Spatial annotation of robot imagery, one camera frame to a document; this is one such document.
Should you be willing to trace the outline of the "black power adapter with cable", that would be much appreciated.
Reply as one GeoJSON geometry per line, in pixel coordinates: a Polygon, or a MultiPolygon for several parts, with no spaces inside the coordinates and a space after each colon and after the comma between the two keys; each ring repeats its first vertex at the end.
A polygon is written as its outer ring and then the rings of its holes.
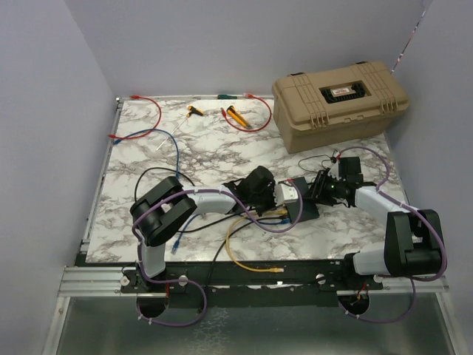
{"type": "Polygon", "coordinates": [[[332,154],[311,155],[298,161],[297,166],[303,172],[317,173],[321,169],[329,169],[337,161],[338,150],[334,149],[332,154]]]}

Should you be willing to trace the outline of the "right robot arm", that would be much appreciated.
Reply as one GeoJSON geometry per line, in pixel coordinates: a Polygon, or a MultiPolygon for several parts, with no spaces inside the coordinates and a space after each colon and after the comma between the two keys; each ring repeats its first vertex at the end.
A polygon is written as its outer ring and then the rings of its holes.
{"type": "Polygon", "coordinates": [[[416,209],[365,181],[358,157],[334,158],[334,165],[317,172],[308,198],[326,206],[346,204],[371,215],[385,228],[384,247],[347,256],[351,263],[339,272],[341,284],[356,289],[367,275],[420,277],[443,272],[445,246],[438,213],[416,209]]]}

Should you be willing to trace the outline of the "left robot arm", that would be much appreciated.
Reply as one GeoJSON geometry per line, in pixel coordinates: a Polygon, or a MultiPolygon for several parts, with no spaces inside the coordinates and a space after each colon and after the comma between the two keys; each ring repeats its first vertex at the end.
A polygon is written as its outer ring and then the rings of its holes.
{"type": "Polygon", "coordinates": [[[192,216],[243,214],[245,209],[262,214],[276,207],[275,183],[273,174],[263,166],[243,179],[214,188],[185,187],[172,176],[162,180],[130,208],[140,241],[138,260],[142,269],[137,282],[149,292],[161,287],[166,243],[192,216]]]}

